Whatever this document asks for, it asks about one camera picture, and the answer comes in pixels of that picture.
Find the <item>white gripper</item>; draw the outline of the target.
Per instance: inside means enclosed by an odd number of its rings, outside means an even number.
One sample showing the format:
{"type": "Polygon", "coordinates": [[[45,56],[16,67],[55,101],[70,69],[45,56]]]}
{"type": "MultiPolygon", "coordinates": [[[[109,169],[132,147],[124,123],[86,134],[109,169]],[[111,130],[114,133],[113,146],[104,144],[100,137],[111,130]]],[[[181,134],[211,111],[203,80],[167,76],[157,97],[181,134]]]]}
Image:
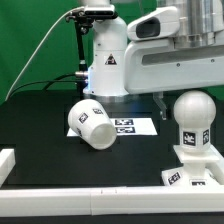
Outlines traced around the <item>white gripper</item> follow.
{"type": "Polygon", "coordinates": [[[160,5],[127,27],[124,87],[152,93],[163,120],[162,91],[224,84],[224,8],[160,5]]]}

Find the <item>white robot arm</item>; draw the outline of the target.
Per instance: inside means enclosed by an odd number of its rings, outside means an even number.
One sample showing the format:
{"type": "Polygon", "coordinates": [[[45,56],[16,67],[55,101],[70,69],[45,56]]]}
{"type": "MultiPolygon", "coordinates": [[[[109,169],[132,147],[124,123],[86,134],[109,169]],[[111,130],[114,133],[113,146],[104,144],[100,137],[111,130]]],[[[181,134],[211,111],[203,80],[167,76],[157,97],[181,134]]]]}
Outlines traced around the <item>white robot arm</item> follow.
{"type": "Polygon", "coordinates": [[[93,18],[93,62],[84,92],[97,98],[224,84],[224,0],[156,0],[152,12],[127,24],[116,3],[78,0],[93,18]]]}

